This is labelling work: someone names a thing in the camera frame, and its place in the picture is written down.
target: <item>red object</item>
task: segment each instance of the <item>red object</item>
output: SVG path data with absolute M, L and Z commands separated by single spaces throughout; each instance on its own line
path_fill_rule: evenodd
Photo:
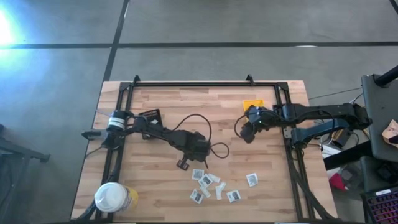
M 334 174 L 332 177 L 330 177 L 329 183 L 332 187 L 336 187 L 339 190 L 342 190 L 342 191 L 346 190 L 343 180 L 341 179 L 339 174 Z

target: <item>white lid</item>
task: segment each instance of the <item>white lid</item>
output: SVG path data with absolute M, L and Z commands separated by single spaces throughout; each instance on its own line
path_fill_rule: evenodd
M 126 188 L 114 182 L 102 185 L 94 194 L 95 205 L 102 212 L 117 212 L 122 209 L 126 197 Z

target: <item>concrete floor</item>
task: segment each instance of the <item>concrete floor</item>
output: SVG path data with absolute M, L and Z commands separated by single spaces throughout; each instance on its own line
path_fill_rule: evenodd
M 0 41 L 111 43 L 122 0 L 1 0 Z M 398 41 L 388 0 L 131 1 L 120 42 Z M 0 123 L 6 137 L 50 153 L 34 161 L 18 222 L 69 219 L 110 49 L 0 50 Z M 119 49 L 110 80 L 305 80 L 308 97 L 360 87 L 397 65 L 398 47 Z M 343 103 L 361 90 L 314 98 Z M 342 218 L 356 202 L 336 198 Z

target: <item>wooden table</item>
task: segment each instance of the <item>wooden table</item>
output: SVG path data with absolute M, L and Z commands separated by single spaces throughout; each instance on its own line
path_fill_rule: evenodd
M 98 109 L 111 113 L 116 106 L 120 82 L 104 82 Z M 303 81 L 288 81 L 293 103 L 308 105 Z M 114 221 L 129 222 L 272 222 L 296 221 L 294 200 L 289 170 L 280 128 L 256 135 L 252 144 L 238 138 L 233 125 L 243 114 L 243 100 L 263 99 L 264 106 L 272 108 L 275 93 L 269 87 L 145 87 L 135 88 L 131 111 L 140 113 L 159 108 L 164 126 L 174 128 L 184 117 L 199 113 L 207 117 L 212 125 L 212 143 L 225 142 L 231 149 L 226 159 L 213 154 L 208 156 L 209 169 L 197 161 L 189 161 L 190 168 L 183 171 L 176 167 L 182 152 L 170 147 L 167 142 L 142 140 L 141 134 L 127 137 L 124 148 L 119 183 L 128 185 L 139 193 L 134 211 L 115 213 Z M 97 113 L 96 129 L 104 129 L 108 117 Z M 239 129 L 245 121 L 239 123 Z M 305 122 L 301 126 L 311 126 Z M 207 137 L 208 125 L 199 117 L 184 122 L 180 129 L 199 131 Z M 100 141 L 92 141 L 88 152 L 96 149 Z M 214 150 L 224 155 L 223 146 Z M 79 216 L 90 204 L 100 186 L 103 173 L 105 150 L 98 151 L 86 159 L 81 173 L 72 218 Z M 310 188 L 319 202 L 336 217 L 335 204 L 331 195 L 325 166 L 319 148 L 305 149 L 305 166 Z M 226 182 L 223 199 L 217 200 L 215 186 L 209 189 L 210 198 L 199 205 L 189 196 L 193 189 L 199 190 L 197 181 L 192 180 L 192 169 L 221 177 Z M 246 175 L 257 173 L 259 184 L 249 187 Z M 229 203 L 226 192 L 239 190 L 242 200 Z

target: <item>gray floor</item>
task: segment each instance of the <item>gray floor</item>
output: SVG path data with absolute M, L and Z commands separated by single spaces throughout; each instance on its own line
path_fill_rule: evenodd
M 111 43 L 122 4 L 2 0 L 0 28 L 17 44 Z M 388 0 L 139 0 L 129 4 L 121 36 L 121 42 L 220 41 L 398 41 L 398 15 Z M 87 145 L 80 133 L 92 124 L 109 51 L 0 50 L 6 137 L 52 155 L 30 166 L 19 222 L 69 219 Z M 305 80 L 311 104 L 325 105 L 361 90 L 318 96 L 360 87 L 361 75 L 383 73 L 396 58 L 398 47 L 119 49 L 110 79 Z M 359 219 L 356 201 L 335 200 L 341 217 Z

